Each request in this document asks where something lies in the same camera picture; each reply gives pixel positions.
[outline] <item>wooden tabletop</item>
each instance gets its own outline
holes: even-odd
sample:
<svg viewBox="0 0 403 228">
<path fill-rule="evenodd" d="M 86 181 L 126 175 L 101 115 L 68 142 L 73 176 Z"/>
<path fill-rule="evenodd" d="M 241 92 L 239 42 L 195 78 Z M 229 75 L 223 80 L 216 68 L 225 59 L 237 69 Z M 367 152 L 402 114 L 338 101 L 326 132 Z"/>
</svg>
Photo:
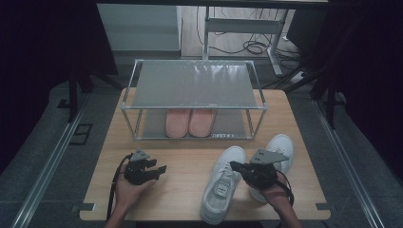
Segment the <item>wooden tabletop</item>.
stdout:
<svg viewBox="0 0 403 228">
<path fill-rule="evenodd" d="M 86 192 L 84 203 L 94 203 L 92 211 L 81 211 L 83 220 L 105 220 L 110 184 L 124 156 L 141 147 L 157 159 L 157 166 L 167 165 L 166 173 L 148 189 L 127 214 L 130 220 L 201 220 L 202 194 L 211 170 L 221 153 L 232 145 L 242 147 L 249 161 L 258 148 L 277 134 L 288 135 L 295 149 L 295 158 L 287 174 L 295 195 L 294 209 L 300 219 L 328 219 L 329 210 L 317 210 L 317 203 L 326 203 L 317 174 L 297 127 L 292 109 L 281 90 L 263 90 L 269 106 L 258 135 L 253 141 L 134 141 L 125 122 L 120 101 L 106 135 L 104 147 Z M 270 205 L 261 204 L 249 194 L 241 180 L 225 220 L 278 219 Z"/>
</svg>

